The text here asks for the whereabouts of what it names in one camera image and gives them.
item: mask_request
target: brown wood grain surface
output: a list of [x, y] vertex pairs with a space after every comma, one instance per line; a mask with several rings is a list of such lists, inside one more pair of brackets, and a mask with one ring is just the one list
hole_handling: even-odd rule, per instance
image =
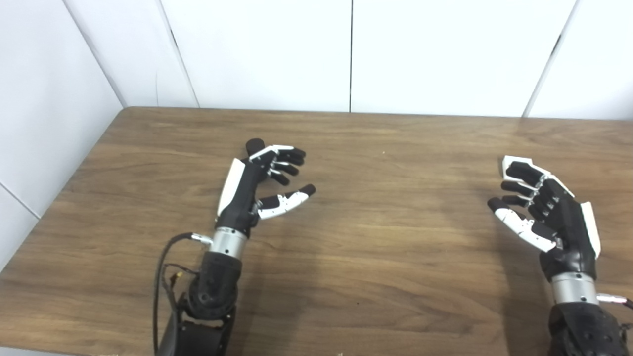
[[230, 355], [545, 355], [537, 251], [486, 207], [505, 154], [593, 202], [599, 290], [633, 296], [633, 122], [130, 108], [0, 274], [0, 345], [150, 355], [157, 257], [210, 233], [252, 137], [307, 151], [317, 192], [253, 230]]

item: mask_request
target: robotic arm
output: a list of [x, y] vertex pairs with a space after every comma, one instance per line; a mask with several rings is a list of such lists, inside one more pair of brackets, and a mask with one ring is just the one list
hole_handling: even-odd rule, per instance
[[[529, 158], [505, 156], [501, 189], [518, 193], [488, 206], [520, 238], [541, 251], [540, 264], [555, 305], [549, 315], [549, 356], [628, 356], [625, 331], [600, 302], [631, 301], [596, 292], [600, 238], [591, 203], [578, 203], [551, 172]], [[534, 219], [509, 205], [527, 209]]]
[[[166, 250], [159, 261], [163, 287], [170, 296], [172, 316], [165, 336], [158, 347], [154, 337], [154, 351], [160, 356], [222, 356], [225, 354], [235, 320], [237, 282], [242, 272], [242, 253], [250, 237], [251, 228], [259, 220], [282, 215], [298, 207], [316, 191], [309, 184], [296, 191], [262, 199], [255, 198], [257, 185], [272, 178], [286, 186], [290, 180], [282, 173], [299, 174], [293, 165], [302, 165], [306, 153], [292, 146], [272, 145], [266, 147], [261, 139], [246, 143], [248, 157], [234, 159], [224, 184], [218, 207], [215, 233], [212, 238], [198, 234], [183, 234], [179, 239], [194, 239], [208, 245], [200, 270], [189, 270], [194, 279], [178, 302], [173, 298], [171, 286], [165, 282], [164, 264]], [[158, 291], [158, 279], [154, 285]], [[154, 313], [157, 301], [154, 301]], [[221, 322], [219, 326], [207, 326], [205, 322]]]

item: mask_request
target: metal cylinder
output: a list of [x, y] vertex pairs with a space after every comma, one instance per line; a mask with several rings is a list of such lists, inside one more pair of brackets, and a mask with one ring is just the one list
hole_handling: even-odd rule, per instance
[[213, 235], [213, 244], [209, 251], [223, 253], [242, 260], [242, 253], [248, 238], [243, 233], [228, 227], [218, 227]]
[[551, 284], [556, 304], [574, 302], [599, 304], [594, 280], [585, 273], [557, 274], [552, 277]]

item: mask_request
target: wire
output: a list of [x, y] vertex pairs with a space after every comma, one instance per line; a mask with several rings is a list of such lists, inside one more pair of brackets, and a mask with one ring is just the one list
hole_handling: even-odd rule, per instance
[[627, 301], [624, 302], [622, 305], [624, 305], [625, 307], [627, 307], [629, 309], [633, 309], [633, 301], [631, 301], [631, 299], [627, 298]]
[[171, 355], [174, 356], [176, 354], [176, 350], [178, 350], [178, 319], [179, 319], [179, 315], [178, 315], [178, 306], [176, 305], [176, 297], [173, 295], [173, 285], [170, 286], [169, 284], [167, 284], [167, 281], [165, 280], [165, 271], [167, 270], [166, 265], [163, 265], [162, 268], [162, 276], [161, 276], [161, 284], [163, 285], [163, 289], [165, 290], [165, 293], [167, 294], [167, 300], [169, 300], [169, 306], [172, 309], [172, 332], [173, 332], [173, 346], [172, 346], [172, 351], [171, 351]]
[[179, 265], [179, 264], [163, 264], [163, 266], [164, 267], [176, 267], [176, 268], [179, 268], [179, 269], [183, 270], [186, 273], [193, 274], [194, 276], [197, 276], [199, 274], [198, 271], [192, 270], [190, 268], [187, 268], [187, 267], [185, 267], [183, 265]]
[[[169, 249], [178, 241], [181, 240], [185, 240], [185, 239], [191, 239], [191, 236], [193, 235], [192, 232], [187, 232], [185, 234], [180, 234], [180, 235], [176, 235], [174, 237], [172, 237], [167, 244], [165, 245], [165, 247], [163, 248], [163, 251], [161, 252], [160, 257], [158, 258], [158, 264], [156, 266], [156, 274], [154, 275], [154, 302], [152, 305], [152, 339], [154, 341], [154, 354], [157, 355], [158, 354], [158, 291], [160, 289], [160, 284], [161, 284], [161, 277], [163, 276], [163, 274], [165, 273], [165, 266], [163, 265], [165, 262], [165, 257], [167, 256], [167, 253], [169, 252]], [[172, 306], [172, 315], [175, 315], [176, 317], [178, 316], [177, 312], [176, 312], [176, 302], [174, 300], [173, 297], [173, 293], [167, 293], [168, 297], [170, 298], [170, 305]], [[176, 341], [177, 341], [177, 331], [178, 331], [178, 326], [177, 326], [177, 322], [178, 319], [174, 319], [173, 320], [174, 325], [175, 325], [175, 332], [176, 334], [174, 334], [174, 346], [176, 345]]]

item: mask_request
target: white wall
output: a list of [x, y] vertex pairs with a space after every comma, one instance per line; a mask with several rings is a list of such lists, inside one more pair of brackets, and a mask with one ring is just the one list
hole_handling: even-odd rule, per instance
[[163, 0], [203, 108], [348, 111], [351, 0]]
[[633, 119], [633, 1], [580, 0], [530, 117]]
[[574, 0], [355, 0], [355, 112], [522, 115]]
[[2, 269], [122, 106], [61, 0], [1, 1], [0, 48]]
[[197, 107], [160, 0], [64, 0], [127, 106]]

